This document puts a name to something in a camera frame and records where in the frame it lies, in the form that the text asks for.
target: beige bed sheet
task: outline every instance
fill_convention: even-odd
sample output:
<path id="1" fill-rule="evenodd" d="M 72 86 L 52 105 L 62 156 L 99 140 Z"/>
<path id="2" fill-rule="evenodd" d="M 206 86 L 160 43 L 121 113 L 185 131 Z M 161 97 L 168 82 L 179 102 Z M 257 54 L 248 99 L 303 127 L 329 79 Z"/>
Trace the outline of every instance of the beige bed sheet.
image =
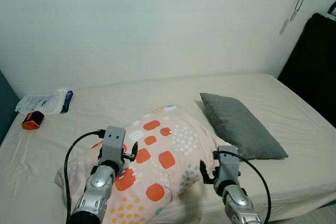
<path id="1" fill-rule="evenodd" d="M 41 128 L 21 129 L 18 115 L 0 148 L 0 216 L 3 223 L 65 223 L 62 190 L 54 183 L 70 144 L 108 125 L 123 127 L 162 105 L 176 104 L 212 130 L 200 92 L 241 100 L 288 153 L 284 160 L 252 163 L 272 196 L 271 220 L 303 215 L 336 199 L 336 130 L 274 77 L 266 74 L 141 81 L 75 91 L 70 111 L 48 115 Z M 95 136 L 79 143 L 85 151 Z M 267 201 L 262 183 L 241 164 L 239 179 L 262 219 Z M 196 183 L 157 215 L 154 223 L 229 223 L 211 185 Z"/>

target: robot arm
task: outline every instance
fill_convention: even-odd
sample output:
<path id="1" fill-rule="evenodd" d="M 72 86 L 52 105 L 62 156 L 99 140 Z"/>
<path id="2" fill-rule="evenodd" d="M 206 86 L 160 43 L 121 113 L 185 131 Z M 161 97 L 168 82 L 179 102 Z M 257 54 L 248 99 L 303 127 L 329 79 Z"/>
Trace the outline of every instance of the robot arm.
<path id="1" fill-rule="evenodd" d="M 201 161 L 200 170 L 204 183 L 214 184 L 215 192 L 222 197 L 225 212 L 232 224 L 262 224 L 253 209 L 252 201 L 239 186 L 239 159 L 229 154 L 219 153 L 220 151 L 237 154 L 235 146 L 223 145 L 218 147 L 218 151 L 214 152 L 214 159 L 219 161 L 219 167 L 216 167 L 213 171 L 213 179 L 209 178 L 205 164 Z"/>
<path id="2" fill-rule="evenodd" d="M 135 143 L 132 154 L 124 153 L 122 143 L 125 129 L 109 126 L 106 129 L 103 146 L 99 154 L 98 166 L 95 166 L 88 178 L 84 194 L 79 199 L 69 223 L 101 224 L 106 212 L 107 201 L 111 196 L 114 179 L 123 171 L 124 158 L 135 160 L 138 144 Z"/>

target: pillow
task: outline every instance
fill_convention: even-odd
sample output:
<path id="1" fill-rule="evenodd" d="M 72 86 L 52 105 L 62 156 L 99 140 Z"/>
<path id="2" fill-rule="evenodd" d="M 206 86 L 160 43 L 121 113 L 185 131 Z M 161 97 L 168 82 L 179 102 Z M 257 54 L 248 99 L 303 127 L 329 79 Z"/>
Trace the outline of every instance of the pillow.
<path id="1" fill-rule="evenodd" d="M 125 150 L 138 142 L 133 163 L 115 179 L 104 224 L 146 223 L 178 194 L 201 179 L 200 159 L 208 172 L 214 169 L 212 151 L 223 143 L 194 118 L 176 106 L 166 106 L 144 115 L 126 128 Z M 68 164 L 71 210 L 81 197 L 91 169 L 97 165 L 101 142 Z M 61 168 L 55 182 L 64 189 Z"/>
<path id="2" fill-rule="evenodd" d="M 239 100 L 201 93 L 206 114 L 218 136 L 235 145 L 239 155 L 253 158 L 285 158 L 285 150 Z"/>

